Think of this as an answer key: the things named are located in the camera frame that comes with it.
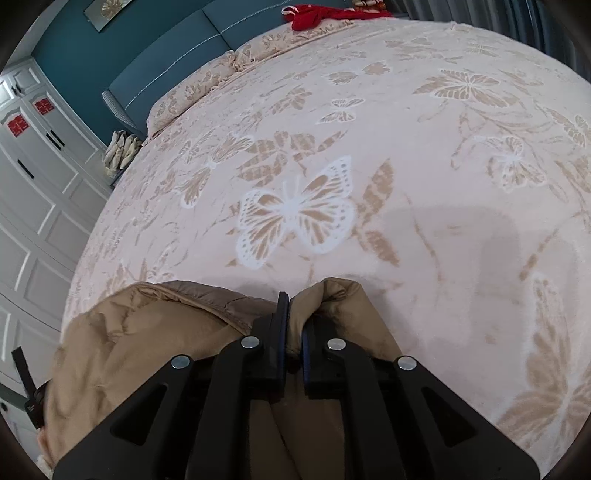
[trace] white wardrobe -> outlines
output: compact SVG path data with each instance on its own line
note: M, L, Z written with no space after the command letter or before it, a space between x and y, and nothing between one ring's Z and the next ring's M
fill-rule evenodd
M76 263L111 192L104 144L33 59L0 75L0 382L23 394L11 351L49 378Z

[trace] bedspread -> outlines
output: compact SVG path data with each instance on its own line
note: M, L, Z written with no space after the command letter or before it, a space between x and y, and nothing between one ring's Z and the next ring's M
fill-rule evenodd
M544 474L591 410L589 98L568 67L457 24L355 22L262 61L142 149L64 325L136 281L273 300L351 278Z

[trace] metal screw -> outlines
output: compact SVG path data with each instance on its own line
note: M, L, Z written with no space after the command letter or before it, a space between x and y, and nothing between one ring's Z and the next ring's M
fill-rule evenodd
M261 343L261 341L257 338L257 337L244 337L241 341L240 341L240 345L242 345L243 348L254 348L257 347L259 345L259 343Z
M326 346L331 350L342 350L347 346L347 342L345 342L342 338L331 338L328 342L326 342Z
M173 368L180 370L182 368L188 367L191 363L191 359L187 355L177 355L173 358L173 361L171 363L173 365Z
M398 359L398 366L402 370L414 370L417 367L417 361L411 356L402 356Z

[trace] picture frame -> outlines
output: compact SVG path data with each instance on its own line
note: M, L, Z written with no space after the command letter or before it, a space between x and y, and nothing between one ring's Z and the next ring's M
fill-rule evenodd
M133 0L94 0L84 10L88 21L100 32Z

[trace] red cloth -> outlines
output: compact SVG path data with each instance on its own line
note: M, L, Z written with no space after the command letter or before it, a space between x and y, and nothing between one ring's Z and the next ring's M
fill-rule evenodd
M295 5L285 7L281 13L283 18L291 22L291 28L296 31L317 27L323 18L337 20L368 20L370 18L391 17L390 12L359 12L340 8L322 7L320 5Z

